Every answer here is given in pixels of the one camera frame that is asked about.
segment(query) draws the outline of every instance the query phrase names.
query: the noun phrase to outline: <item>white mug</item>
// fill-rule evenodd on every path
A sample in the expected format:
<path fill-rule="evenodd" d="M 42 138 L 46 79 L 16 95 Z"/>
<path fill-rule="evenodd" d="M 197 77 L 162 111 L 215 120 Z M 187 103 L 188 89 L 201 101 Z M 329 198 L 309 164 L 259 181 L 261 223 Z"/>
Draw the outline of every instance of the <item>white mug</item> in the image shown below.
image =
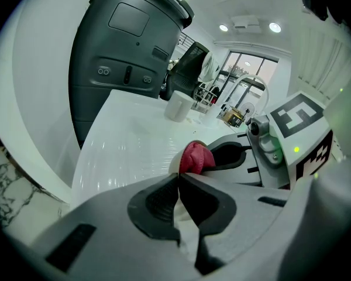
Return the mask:
<path fill-rule="evenodd" d="M 180 91 L 174 91 L 165 109 L 165 116 L 176 122 L 182 122 L 190 111 L 194 100 Z"/>

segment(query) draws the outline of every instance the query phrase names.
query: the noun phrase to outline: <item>red cloth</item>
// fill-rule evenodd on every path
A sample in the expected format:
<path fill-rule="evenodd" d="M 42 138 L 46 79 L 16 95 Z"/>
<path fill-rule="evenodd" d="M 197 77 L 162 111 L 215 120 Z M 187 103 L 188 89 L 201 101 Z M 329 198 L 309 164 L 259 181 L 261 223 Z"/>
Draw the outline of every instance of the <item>red cloth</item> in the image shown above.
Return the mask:
<path fill-rule="evenodd" d="M 181 157 L 180 173 L 200 174 L 203 167 L 216 166 L 211 151 L 199 143 L 190 143 Z"/>

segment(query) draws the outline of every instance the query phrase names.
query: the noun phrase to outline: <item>white ceiling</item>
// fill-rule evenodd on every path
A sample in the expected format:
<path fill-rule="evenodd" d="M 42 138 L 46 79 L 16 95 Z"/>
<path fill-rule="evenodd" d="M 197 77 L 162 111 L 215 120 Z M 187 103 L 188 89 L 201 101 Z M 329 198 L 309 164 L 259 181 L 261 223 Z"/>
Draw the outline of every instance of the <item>white ceiling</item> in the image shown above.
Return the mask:
<path fill-rule="evenodd" d="M 291 50 L 285 0 L 188 0 L 187 2 L 195 12 L 195 22 L 217 42 L 251 42 Z M 232 18 L 246 15 L 253 15 L 259 20 L 261 34 L 243 33 L 234 28 Z M 271 22 L 278 23 L 282 32 L 272 32 L 269 29 Z M 222 32 L 219 25 L 226 25 L 229 31 Z"/>

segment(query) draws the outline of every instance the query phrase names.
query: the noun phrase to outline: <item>floor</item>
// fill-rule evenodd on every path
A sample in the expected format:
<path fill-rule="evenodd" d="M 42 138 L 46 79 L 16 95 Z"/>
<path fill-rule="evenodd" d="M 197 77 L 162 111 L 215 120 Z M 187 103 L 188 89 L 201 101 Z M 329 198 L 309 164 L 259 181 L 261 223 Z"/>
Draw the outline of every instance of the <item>floor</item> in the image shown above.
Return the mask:
<path fill-rule="evenodd" d="M 0 223 L 10 236 L 30 245 L 68 212 L 68 205 L 29 181 L 0 145 Z"/>

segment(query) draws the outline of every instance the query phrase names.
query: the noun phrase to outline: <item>curved white pipe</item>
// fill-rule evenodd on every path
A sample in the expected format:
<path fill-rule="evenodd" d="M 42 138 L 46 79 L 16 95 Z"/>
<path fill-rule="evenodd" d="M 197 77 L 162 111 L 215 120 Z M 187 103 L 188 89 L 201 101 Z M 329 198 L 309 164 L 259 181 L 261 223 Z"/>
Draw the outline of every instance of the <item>curved white pipe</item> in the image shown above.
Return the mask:
<path fill-rule="evenodd" d="M 264 87 L 265 87 L 265 90 L 267 91 L 267 94 L 266 94 L 267 98 L 266 98 L 266 101 L 265 101 L 265 104 L 264 104 L 264 107 L 263 107 L 263 109 L 265 109 L 266 106 L 267 106 L 267 104 L 268 104 L 268 102 L 269 102 L 269 89 L 268 89 L 268 86 L 266 85 L 266 83 L 264 82 L 264 80 L 263 80 L 261 77 L 259 77 L 259 76 L 257 76 L 257 75 L 254 75 L 254 74 L 242 75 L 242 76 L 240 76 L 237 80 L 235 80 L 235 82 L 234 82 L 234 84 L 233 84 L 231 90 L 228 91 L 228 93 L 225 95 L 224 98 L 219 97 L 218 100 L 217 100 L 217 102 L 216 102 L 216 105 L 217 105 L 217 106 L 221 106 L 222 104 L 224 104 L 224 103 L 226 102 L 228 96 L 230 96 L 230 94 L 234 91 L 234 89 L 235 89 L 235 86 L 234 86 L 234 85 L 235 85 L 236 83 L 240 83 L 243 79 L 248 78 L 248 77 L 253 77 L 253 78 L 259 79 L 259 80 L 261 81 L 261 83 L 263 83 L 263 85 L 264 85 Z"/>

